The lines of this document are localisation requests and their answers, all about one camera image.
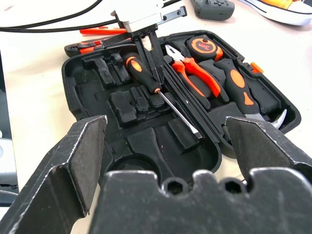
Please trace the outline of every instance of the screwdriver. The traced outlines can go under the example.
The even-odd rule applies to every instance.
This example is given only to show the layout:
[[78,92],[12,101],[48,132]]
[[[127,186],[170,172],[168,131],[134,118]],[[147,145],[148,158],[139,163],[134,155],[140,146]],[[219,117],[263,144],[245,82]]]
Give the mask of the screwdriver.
[[201,139],[200,132],[181,114],[181,112],[166,98],[161,92],[161,85],[154,80],[152,73],[144,66],[143,62],[137,59],[135,55],[127,55],[124,57],[126,61],[126,67],[132,75],[142,84],[146,85],[151,93],[159,94],[164,101],[171,107],[171,109],[182,119],[186,126],[192,131],[192,133]]
[[[231,101],[237,104],[238,109],[246,118],[253,118],[265,121],[260,114],[260,108],[258,103],[253,99],[249,86],[245,82],[243,76],[236,69],[232,59],[227,58],[219,62],[216,62],[215,67],[222,69],[226,76],[225,90],[230,97]],[[287,110],[284,110],[282,115],[271,124],[275,128],[279,128],[286,116]]]

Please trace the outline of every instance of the black plastic case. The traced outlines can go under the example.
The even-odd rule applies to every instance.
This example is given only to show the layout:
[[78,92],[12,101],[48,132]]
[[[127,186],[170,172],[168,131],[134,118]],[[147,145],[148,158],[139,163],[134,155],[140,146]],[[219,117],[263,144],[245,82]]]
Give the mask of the black plastic case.
[[[265,119],[274,119],[286,108],[288,113],[280,131],[286,133],[299,125],[301,116],[296,107],[264,75],[252,72],[253,68],[243,62],[244,57],[212,32],[193,31],[159,38],[165,55],[162,91],[201,132],[201,140],[159,95],[151,95],[144,85],[129,75],[121,56],[135,52],[133,44],[78,55],[68,59],[62,67],[64,89],[69,109],[77,120],[107,115],[100,180],[111,170],[152,170],[157,173],[159,182],[176,176],[192,183],[195,170],[215,172],[219,168],[219,144],[232,148],[222,129],[225,117],[243,115],[234,102],[222,104],[211,96],[209,89],[201,89],[212,104],[206,111],[172,69],[172,59],[164,48],[168,43],[179,49],[181,43],[204,34],[222,48],[223,57],[234,60]],[[205,62],[199,64],[203,68],[207,65]],[[190,79],[201,85],[197,77]]]

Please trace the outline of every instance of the white table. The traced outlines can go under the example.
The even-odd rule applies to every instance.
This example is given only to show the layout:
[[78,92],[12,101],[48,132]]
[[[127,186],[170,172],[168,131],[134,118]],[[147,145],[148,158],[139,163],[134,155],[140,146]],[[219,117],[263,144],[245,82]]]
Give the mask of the white table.
[[[50,20],[78,12],[93,3],[75,0],[14,0],[14,6],[1,3],[2,26]],[[84,16],[42,28],[78,26],[110,20],[112,0],[103,2]],[[270,21],[235,1],[233,16],[224,22],[198,19],[190,0],[184,0],[188,16],[159,27],[158,36],[209,30],[239,51],[246,62],[256,62],[264,75],[299,109],[302,122],[287,137],[312,156],[310,132],[312,104],[312,25],[293,27]],[[178,2],[164,9],[182,6]],[[22,189],[44,155],[67,133],[75,122],[69,112],[61,77],[61,66],[68,59],[64,46],[82,41],[78,31],[49,34],[0,33],[4,76],[13,135],[19,188]],[[216,177],[240,177],[235,159],[223,157]],[[90,217],[75,226],[87,228]]]

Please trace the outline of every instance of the pliers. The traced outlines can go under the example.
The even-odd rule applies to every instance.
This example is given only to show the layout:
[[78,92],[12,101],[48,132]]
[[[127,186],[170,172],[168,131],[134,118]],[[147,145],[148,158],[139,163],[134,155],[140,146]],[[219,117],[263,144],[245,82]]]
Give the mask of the pliers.
[[190,81],[190,79],[186,75],[186,72],[197,76],[203,82],[205,82],[205,84],[211,89],[213,95],[220,101],[224,103],[230,101],[227,93],[219,84],[219,82],[213,77],[213,75],[201,68],[195,62],[194,58],[184,57],[178,50],[170,45],[165,45],[165,47],[167,55],[171,56],[175,60],[172,68],[175,70],[175,72],[177,72],[177,74],[183,80],[184,84],[187,86],[190,92],[199,100],[200,103],[205,102],[204,99],[206,98],[203,93]]

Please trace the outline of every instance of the orange tool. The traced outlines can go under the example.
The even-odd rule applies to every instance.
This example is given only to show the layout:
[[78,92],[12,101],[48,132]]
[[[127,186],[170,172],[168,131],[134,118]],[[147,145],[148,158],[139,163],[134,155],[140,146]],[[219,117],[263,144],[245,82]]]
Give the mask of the orange tool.
[[93,34],[93,35],[116,35],[127,32],[124,28],[112,28],[101,26],[98,28],[87,28],[79,30],[81,34]]
[[173,69],[181,74],[180,77],[183,77],[194,90],[197,91],[201,96],[203,95],[196,86],[190,81],[187,77],[186,72],[193,74],[200,78],[205,84],[211,89],[213,95],[222,102],[229,102],[230,99],[226,94],[223,87],[219,82],[206,70],[202,69],[194,60],[194,58],[185,58],[178,50],[171,47],[170,45],[165,45],[167,54],[171,56],[175,62],[172,65]]
[[[246,83],[244,77],[236,69],[233,60],[230,58],[223,59],[214,64],[217,68],[222,69],[226,76],[225,89],[229,94],[231,101],[234,101],[246,118],[258,119],[265,121],[260,114],[260,108],[258,103],[253,99],[249,86]],[[271,124],[279,129],[283,124],[286,117],[287,109],[285,109],[280,117],[278,117]]]
[[99,38],[99,39],[86,40],[86,41],[71,44],[71,45],[66,45],[64,47],[64,50],[65,50],[65,53],[69,57],[93,52],[95,50],[101,50],[104,48],[103,41],[109,38],[110,37],[104,37],[104,38]]
[[218,61],[223,56],[222,49],[213,41],[209,40],[206,35],[191,38],[187,44],[187,48],[197,62],[209,59]]
[[152,73],[144,66],[138,58],[138,54],[129,53],[123,57],[125,65],[130,73],[142,84],[145,84],[152,94],[159,94],[171,109],[182,119],[185,125],[198,138],[203,138],[200,132],[184,117],[183,114],[167,99],[161,92],[161,85],[153,78]]

